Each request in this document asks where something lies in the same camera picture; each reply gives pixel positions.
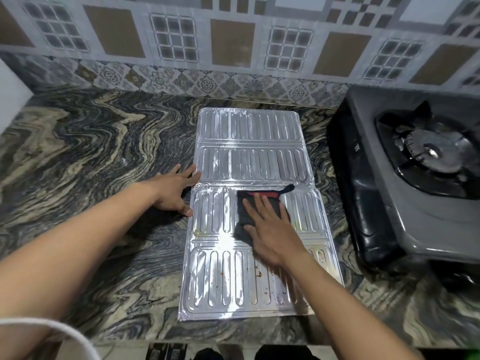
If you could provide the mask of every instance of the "floral tile motif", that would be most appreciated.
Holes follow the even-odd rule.
[[[0,58],[31,88],[96,86],[192,97],[336,107],[349,84],[244,73],[138,66],[1,52]]]

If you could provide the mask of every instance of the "burner cap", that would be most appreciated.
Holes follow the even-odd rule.
[[[439,173],[458,173],[462,168],[462,156],[456,142],[461,136],[456,132],[416,129],[405,138],[405,146],[428,169]]]

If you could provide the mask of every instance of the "gas stove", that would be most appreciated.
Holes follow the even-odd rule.
[[[480,283],[480,100],[353,87],[327,141],[363,266]]]

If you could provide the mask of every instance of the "gray stove top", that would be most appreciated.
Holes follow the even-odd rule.
[[[420,259],[480,263],[480,200],[434,196],[412,187],[395,173],[374,124],[385,110],[414,110],[428,100],[434,114],[459,120],[480,136],[480,100],[375,87],[350,88],[346,98],[402,248]]]

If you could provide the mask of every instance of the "silver splatter guard panel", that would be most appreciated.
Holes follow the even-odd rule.
[[[297,113],[203,108],[194,162],[178,320],[309,315],[312,309],[282,270],[267,268],[233,237],[238,190],[280,190],[305,247],[343,284],[324,205],[314,186]]]

